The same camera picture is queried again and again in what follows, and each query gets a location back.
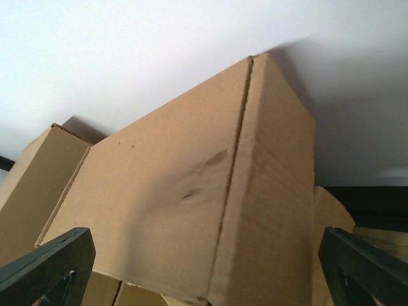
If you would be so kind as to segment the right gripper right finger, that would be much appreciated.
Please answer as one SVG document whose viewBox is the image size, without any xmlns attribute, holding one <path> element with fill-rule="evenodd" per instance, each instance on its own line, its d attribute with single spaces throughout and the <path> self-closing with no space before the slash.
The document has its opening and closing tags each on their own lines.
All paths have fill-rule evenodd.
<svg viewBox="0 0 408 306">
<path fill-rule="evenodd" d="M 328 226 L 318 256 L 335 305 L 407 305 L 407 263 L 380 248 Z"/>
</svg>

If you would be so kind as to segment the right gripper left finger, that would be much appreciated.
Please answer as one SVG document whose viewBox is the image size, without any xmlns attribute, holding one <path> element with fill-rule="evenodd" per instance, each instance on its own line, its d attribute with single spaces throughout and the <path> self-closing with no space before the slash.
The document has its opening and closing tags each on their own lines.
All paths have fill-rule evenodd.
<svg viewBox="0 0 408 306">
<path fill-rule="evenodd" d="M 96 250 L 73 228 L 1 267 L 1 305 L 81 305 Z"/>
</svg>

